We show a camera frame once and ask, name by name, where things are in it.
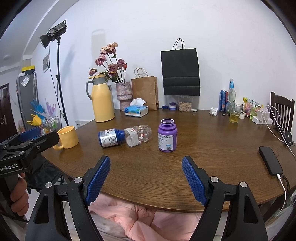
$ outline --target drinking glass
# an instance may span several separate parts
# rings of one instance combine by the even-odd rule
[[[231,123],[237,123],[239,121],[239,116],[242,112],[241,104],[229,104],[229,121]]]

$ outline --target brown paper bag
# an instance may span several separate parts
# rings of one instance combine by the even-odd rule
[[[133,89],[133,98],[142,98],[146,101],[148,110],[157,110],[158,108],[158,91],[157,91],[157,78],[154,76],[148,76],[146,70],[142,70],[142,74],[139,74],[138,71],[141,68],[136,68],[134,70],[135,79],[131,80],[132,89]]]

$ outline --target round wooden table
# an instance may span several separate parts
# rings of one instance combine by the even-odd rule
[[[158,149],[157,130],[164,118],[174,119],[178,129],[177,149],[170,153]],[[104,149],[100,146],[99,131],[141,124],[152,129],[153,137],[148,142],[132,148],[126,143]],[[260,146],[270,146],[291,188],[296,186],[296,158],[266,125],[256,125],[247,118],[233,124],[229,116],[221,113],[212,116],[208,110],[159,109],[141,118],[128,117],[116,110],[113,120],[104,123],[93,120],[79,128],[77,134],[79,144],[75,147],[61,151],[50,148],[42,155],[71,177],[82,177],[102,155],[107,155],[111,170],[101,191],[146,207],[178,212],[203,211],[182,171],[181,162],[186,155],[209,176],[216,176],[224,183],[246,182],[261,204],[284,193],[277,178],[269,175],[258,152]],[[229,202],[225,202],[223,209],[228,208]]]

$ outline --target tissue box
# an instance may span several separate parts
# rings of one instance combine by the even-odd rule
[[[148,106],[138,106],[138,105],[128,106],[124,109],[124,113],[125,115],[128,115],[128,116],[142,117],[148,114]]]

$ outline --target yellow mug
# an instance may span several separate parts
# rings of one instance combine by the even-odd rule
[[[79,142],[74,126],[66,126],[58,130],[57,133],[59,134],[59,140],[62,145],[53,146],[55,150],[69,149],[76,146]]]

